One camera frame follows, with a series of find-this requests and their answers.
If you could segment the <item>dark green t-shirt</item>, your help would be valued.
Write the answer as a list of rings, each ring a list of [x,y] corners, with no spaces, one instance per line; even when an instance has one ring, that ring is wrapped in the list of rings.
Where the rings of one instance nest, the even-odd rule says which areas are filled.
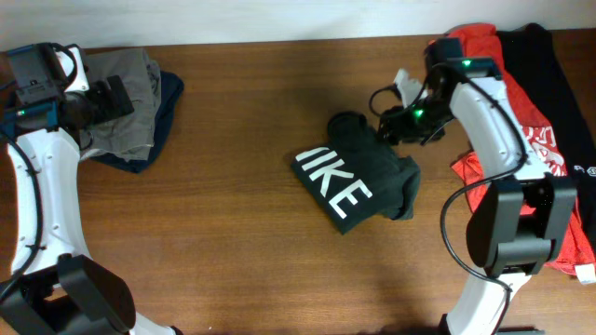
[[[421,170],[400,157],[363,114],[344,112],[327,125],[329,141],[296,155],[291,169],[341,234],[375,215],[413,218]]]

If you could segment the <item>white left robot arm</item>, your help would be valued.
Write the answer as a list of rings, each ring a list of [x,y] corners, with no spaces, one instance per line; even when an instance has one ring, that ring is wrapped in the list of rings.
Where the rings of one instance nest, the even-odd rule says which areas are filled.
[[[1,122],[16,177],[18,240],[1,317],[19,334],[169,334],[140,314],[127,283],[94,261],[77,192],[81,130],[131,114],[119,76],[88,81],[77,45],[14,48],[13,101]]]

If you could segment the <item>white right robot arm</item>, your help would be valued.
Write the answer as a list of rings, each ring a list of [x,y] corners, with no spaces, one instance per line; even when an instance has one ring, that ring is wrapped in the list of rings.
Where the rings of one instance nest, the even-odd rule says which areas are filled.
[[[457,38],[442,37],[425,50],[423,82],[399,71],[391,90],[400,100],[379,116],[377,136],[391,145],[432,141],[458,121],[476,152],[483,179],[455,191],[440,212],[461,195],[487,189],[466,231],[473,263],[449,254],[469,278],[454,308],[441,317],[439,334],[500,334],[512,299],[546,263],[558,258],[576,201],[568,177],[554,176],[525,138],[508,101],[494,59],[465,56]]]

